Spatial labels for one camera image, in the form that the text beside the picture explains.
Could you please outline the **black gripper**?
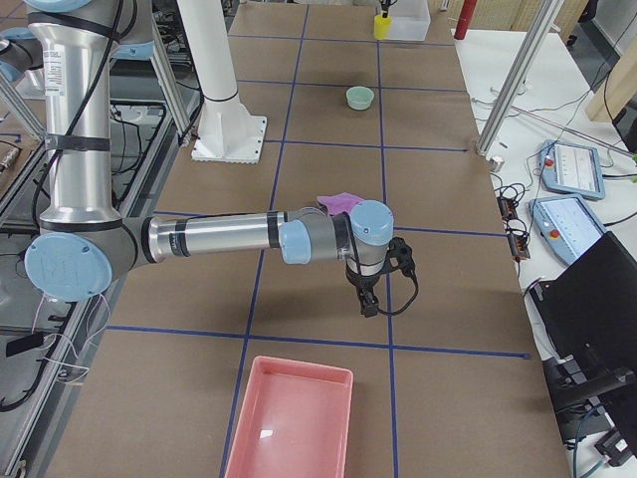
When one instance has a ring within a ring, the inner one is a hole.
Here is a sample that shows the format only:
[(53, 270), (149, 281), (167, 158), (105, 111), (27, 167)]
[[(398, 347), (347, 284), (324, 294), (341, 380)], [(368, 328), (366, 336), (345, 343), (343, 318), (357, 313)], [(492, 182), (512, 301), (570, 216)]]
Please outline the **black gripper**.
[(379, 301), (374, 293), (374, 287), (378, 283), (380, 276), (392, 272), (392, 266), (385, 264), (378, 272), (365, 276), (345, 266), (345, 277), (355, 288), (356, 296), (360, 304), (360, 313), (364, 317), (375, 317), (378, 315)]
[(382, 18), (388, 18), (389, 8), (397, 3), (397, 0), (379, 0)]

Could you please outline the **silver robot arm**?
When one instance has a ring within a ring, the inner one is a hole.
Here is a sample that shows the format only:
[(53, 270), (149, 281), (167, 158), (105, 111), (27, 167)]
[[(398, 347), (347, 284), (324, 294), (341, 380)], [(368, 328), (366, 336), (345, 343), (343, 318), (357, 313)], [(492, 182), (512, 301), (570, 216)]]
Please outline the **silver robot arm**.
[[(87, 34), (89, 52), (81, 67), (89, 69), (82, 91), (91, 95), (108, 79), (107, 63), (114, 52), (135, 50), (135, 59), (153, 53), (151, 8), (148, 1), (30, 1), (31, 27), (1, 33), (1, 73), (13, 82), (28, 70), (45, 68), (47, 94), (63, 96), (68, 79), (79, 70), (66, 50), (77, 34)], [(236, 77), (217, 1), (180, 1), (184, 31), (189, 37), (203, 92), (220, 96), (236, 88)]]
[(109, 60), (154, 50), (147, 1), (32, 1), (30, 31), (43, 49), (50, 204), (28, 248), (26, 272), (47, 296), (80, 302), (120, 276), (169, 257), (278, 249), (289, 264), (341, 259), (362, 313), (379, 313), (373, 288), (398, 253), (390, 209), (304, 208), (255, 214), (125, 219), (111, 194)]

